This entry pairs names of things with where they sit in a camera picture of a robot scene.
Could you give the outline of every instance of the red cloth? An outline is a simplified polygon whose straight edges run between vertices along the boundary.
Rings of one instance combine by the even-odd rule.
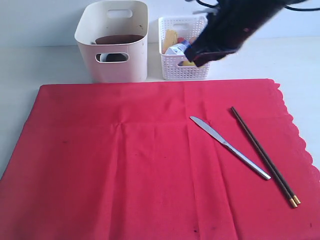
[[[270,79],[42,86],[0,182],[0,238],[319,240],[320,173],[278,87]],[[266,169],[231,106],[298,208],[189,119],[207,121]]]

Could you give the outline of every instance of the chopstick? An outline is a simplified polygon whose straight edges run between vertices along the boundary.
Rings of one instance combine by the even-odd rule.
[[[282,174],[279,172],[275,164],[272,162],[266,151],[263,149],[263,147],[260,145],[258,140],[255,138],[253,133],[248,128],[245,121],[241,118],[235,107],[231,107],[232,112],[234,113],[236,119],[242,126],[243,130],[246,132],[247,136],[250,138],[252,144],[254,145],[255,149],[260,154],[261,158],[264,160],[264,163],[269,168],[271,174],[275,178],[276,183],[278,184],[279,188],[281,189],[282,193],[285,195],[285,197],[288,199],[290,204],[293,208],[296,208],[299,204],[301,204],[300,200],[296,196],[296,194],[293,192],[291,187],[288,185],[287,181],[284,179]]]

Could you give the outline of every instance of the table surface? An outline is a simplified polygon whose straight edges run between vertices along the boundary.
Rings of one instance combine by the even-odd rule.
[[[249,40],[227,58],[213,62],[208,80],[273,79],[293,123],[320,169],[320,37]],[[148,46],[147,81],[163,81],[157,44]],[[0,48],[0,176],[3,175],[39,87],[88,84],[92,78],[77,46]]]

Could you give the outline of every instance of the knife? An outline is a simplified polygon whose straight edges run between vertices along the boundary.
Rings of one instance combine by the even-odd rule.
[[[207,123],[202,121],[201,119],[191,116],[190,117],[192,121],[194,121],[200,128],[205,130],[208,134],[210,134],[214,139],[216,139],[219,143],[224,145],[227,149],[229,149],[232,153],[237,155],[240,160],[242,160],[245,164],[247,164],[252,170],[254,170],[258,175],[260,175],[265,180],[271,179],[271,177],[263,171],[260,167],[258,167],[253,161],[251,161],[249,158],[247,158],[245,155],[243,155],[241,152],[239,152],[237,149],[235,149],[233,146],[230,145],[219,133],[217,133],[216,130],[214,130],[211,126],[209,126]]]

